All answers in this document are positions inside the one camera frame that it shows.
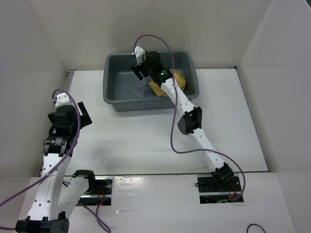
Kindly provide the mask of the woven bamboo basket tray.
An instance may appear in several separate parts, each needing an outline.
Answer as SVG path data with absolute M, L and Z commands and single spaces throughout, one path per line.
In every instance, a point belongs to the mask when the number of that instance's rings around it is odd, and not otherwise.
M 182 73 L 179 70 L 174 71 L 174 77 L 177 81 L 178 86 L 181 88 L 181 90 L 184 90 L 186 86 L 186 79 L 182 75 Z M 155 92 L 155 94 L 158 97 L 167 97 L 168 95 L 152 80 L 148 81 L 148 85 L 151 87 L 151 89 Z

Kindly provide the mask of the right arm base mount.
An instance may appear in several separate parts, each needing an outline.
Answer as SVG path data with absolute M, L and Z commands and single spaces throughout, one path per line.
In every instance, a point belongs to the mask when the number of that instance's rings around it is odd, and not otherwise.
M 240 196 L 237 200 L 230 199 L 231 197 L 238 196 L 242 190 L 240 179 L 237 175 L 221 188 L 215 186 L 212 178 L 209 174 L 197 176 L 195 186 L 198 188 L 201 204 L 244 202 L 243 196 Z

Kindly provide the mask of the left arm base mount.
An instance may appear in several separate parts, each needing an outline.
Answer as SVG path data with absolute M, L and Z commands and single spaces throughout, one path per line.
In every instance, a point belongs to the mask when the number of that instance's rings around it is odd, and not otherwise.
M 101 177 L 83 172 L 72 175 L 70 181 L 63 182 L 63 184 L 65 190 L 60 196 L 60 206 L 111 204 L 112 177 Z

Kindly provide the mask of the yellow bear plate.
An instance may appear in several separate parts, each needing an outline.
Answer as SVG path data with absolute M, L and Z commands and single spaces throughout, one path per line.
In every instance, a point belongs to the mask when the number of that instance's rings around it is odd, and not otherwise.
M 179 76 L 177 79 L 178 86 L 180 87 L 181 90 L 184 90 L 186 87 L 187 81 L 183 76 Z

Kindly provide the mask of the clear plastic cup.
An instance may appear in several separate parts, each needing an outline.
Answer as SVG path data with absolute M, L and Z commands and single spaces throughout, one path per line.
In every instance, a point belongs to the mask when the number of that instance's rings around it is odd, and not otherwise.
M 146 78 L 143 78 L 137 82 L 137 87 L 138 88 L 144 88 L 146 84 L 147 84 L 147 80 L 146 80 Z
M 144 98 L 144 90 L 145 90 L 145 84 L 139 83 L 136 86 L 135 92 L 134 92 L 134 99 L 142 99 Z

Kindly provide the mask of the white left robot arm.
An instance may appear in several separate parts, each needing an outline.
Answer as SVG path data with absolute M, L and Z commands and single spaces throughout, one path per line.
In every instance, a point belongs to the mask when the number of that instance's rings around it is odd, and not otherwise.
M 18 233 L 67 233 L 69 217 L 83 193 L 91 194 L 97 188 L 92 170 L 77 170 L 68 190 L 61 193 L 64 176 L 71 161 L 73 146 L 80 130 L 92 124 L 92 120 L 83 104 L 77 117 L 71 103 L 56 106 L 54 113 L 48 114 L 52 123 L 49 136 L 44 142 L 43 169 L 44 178 L 38 184 L 33 204 L 25 219 L 18 220 L 15 230 Z

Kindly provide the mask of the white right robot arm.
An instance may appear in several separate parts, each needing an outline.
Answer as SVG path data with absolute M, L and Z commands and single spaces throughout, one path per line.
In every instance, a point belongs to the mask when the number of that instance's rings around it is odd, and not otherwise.
M 214 188 L 223 191 L 234 177 L 230 166 L 216 153 L 211 142 L 202 128 L 202 109 L 196 107 L 187 98 L 180 88 L 175 71 L 165 68 L 160 54 L 156 51 L 145 51 L 137 46 L 132 52 L 136 63 L 132 66 L 133 72 L 139 79 L 150 77 L 157 87 L 163 90 L 175 105 L 175 111 L 180 114 L 177 123 L 179 131 L 188 136 L 202 151 L 203 157 L 210 169 Z

